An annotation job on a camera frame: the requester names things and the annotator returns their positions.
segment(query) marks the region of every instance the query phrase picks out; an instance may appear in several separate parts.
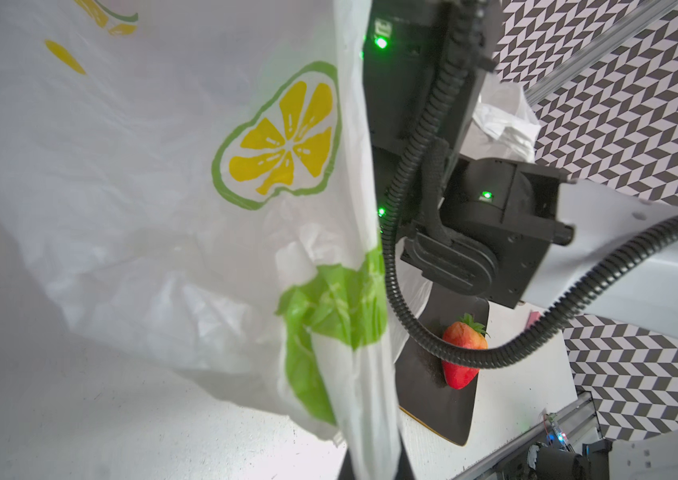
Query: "pink object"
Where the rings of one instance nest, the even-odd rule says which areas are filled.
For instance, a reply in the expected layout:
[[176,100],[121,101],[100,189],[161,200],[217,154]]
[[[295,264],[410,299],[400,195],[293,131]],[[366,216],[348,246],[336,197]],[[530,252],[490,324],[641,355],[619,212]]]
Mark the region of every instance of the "pink object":
[[527,330],[531,325],[533,325],[534,323],[536,323],[536,322],[538,321],[538,319],[541,318],[541,317],[542,317],[542,313],[541,313],[541,312],[530,312],[530,313],[528,314],[528,321],[526,322],[526,330]]

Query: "green strawberry stem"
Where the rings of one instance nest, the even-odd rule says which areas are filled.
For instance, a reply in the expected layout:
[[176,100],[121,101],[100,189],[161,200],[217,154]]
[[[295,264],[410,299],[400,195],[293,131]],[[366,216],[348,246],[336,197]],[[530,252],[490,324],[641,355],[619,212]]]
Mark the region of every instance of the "green strawberry stem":
[[459,322],[466,323],[469,328],[478,332],[480,335],[488,336],[488,334],[486,333],[486,326],[483,325],[482,323],[476,322],[475,317],[473,317],[469,313],[465,313],[464,316],[459,319]]

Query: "lemon slice print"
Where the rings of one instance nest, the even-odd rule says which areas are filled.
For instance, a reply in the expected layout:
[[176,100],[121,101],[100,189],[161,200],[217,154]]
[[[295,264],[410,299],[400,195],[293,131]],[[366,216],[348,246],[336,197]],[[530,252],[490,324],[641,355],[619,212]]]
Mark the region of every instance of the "lemon slice print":
[[319,193],[334,169],[340,136],[336,69],[309,64],[224,140],[211,168],[214,186],[248,210],[283,191]]

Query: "white table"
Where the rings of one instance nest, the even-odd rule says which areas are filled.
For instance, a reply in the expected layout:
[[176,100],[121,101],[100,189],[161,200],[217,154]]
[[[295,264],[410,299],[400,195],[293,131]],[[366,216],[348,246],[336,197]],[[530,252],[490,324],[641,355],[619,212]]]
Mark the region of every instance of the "white table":
[[[492,306],[490,343],[527,311]],[[560,336],[480,375],[466,447],[401,413],[420,480],[451,478],[575,398]],[[192,383],[74,336],[0,227],[0,478],[334,479],[344,447],[288,419],[210,398]]]

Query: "patterned backdrop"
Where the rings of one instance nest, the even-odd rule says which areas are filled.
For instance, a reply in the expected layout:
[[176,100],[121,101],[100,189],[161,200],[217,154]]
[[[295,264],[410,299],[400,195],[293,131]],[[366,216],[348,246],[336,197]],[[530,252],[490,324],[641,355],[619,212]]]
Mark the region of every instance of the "patterned backdrop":
[[[502,80],[532,84],[637,2],[506,2]],[[678,7],[536,106],[537,162],[678,206]],[[678,428],[678,340],[595,316],[564,331],[604,435]]]

